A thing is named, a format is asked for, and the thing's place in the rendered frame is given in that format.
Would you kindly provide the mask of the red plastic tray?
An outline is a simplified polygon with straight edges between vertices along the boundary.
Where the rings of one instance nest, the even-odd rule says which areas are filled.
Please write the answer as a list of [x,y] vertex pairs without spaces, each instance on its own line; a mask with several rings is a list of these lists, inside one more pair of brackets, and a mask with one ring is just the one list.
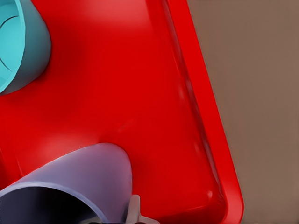
[[156,224],[240,224],[243,199],[187,0],[31,0],[44,72],[0,96],[0,190],[117,145]]

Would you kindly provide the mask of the teal bowl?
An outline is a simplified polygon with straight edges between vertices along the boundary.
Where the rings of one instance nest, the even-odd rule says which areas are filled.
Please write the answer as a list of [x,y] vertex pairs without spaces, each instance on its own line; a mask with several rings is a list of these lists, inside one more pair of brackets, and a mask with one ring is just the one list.
[[51,54],[47,26],[31,0],[0,0],[0,96],[37,79]]

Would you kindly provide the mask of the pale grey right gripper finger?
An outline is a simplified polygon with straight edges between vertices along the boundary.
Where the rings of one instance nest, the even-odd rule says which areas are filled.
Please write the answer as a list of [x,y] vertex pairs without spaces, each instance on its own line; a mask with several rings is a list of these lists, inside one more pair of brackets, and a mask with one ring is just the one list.
[[138,195],[132,195],[125,224],[156,224],[156,220],[141,215],[140,205],[140,197]]

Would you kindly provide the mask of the purple cup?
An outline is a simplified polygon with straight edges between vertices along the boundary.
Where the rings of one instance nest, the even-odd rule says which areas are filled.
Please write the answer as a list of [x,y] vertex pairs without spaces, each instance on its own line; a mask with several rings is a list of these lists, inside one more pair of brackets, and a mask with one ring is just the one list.
[[78,149],[0,190],[0,224],[125,222],[132,194],[130,160],[100,143]]

